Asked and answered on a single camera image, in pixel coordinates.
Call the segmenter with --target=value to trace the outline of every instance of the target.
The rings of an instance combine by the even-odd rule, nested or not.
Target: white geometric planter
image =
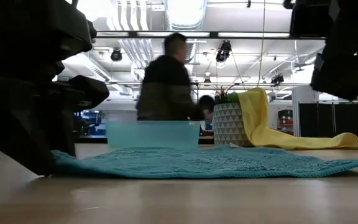
[[[212,122],[215,145],[251,146],[247,139],[239,103],[215,105]]]

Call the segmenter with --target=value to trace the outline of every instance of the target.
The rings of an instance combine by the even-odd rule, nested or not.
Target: dark jacket
[[[177,59],[163,55],[145,70],[137,103],[139,120],[203,119],[201,110],[190,96],[190,78]]]

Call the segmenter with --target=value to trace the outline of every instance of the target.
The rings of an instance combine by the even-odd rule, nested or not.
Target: blurred person
[[[185,67],[186,37],[179,33],[164,41],[165,54],[145,69],[139,101],[138,120],[183,121],[203,119],[202,111],[191,99],[190,78]]]

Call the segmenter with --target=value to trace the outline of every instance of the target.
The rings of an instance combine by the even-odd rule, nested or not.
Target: green plant
[[[215,91],[215,104],[239,103],[239,97],[236,92],[228,93],[233,86],[223,89],[223,86]]]

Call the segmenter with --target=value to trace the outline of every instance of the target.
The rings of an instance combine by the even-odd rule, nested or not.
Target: potted plant
[[[215,92],[215,106],[213,114],[213,132],[216,145],[230,143],[238,146],[250,146],[244,130],[241,106],[237,93],[228,93],[221,87]]]

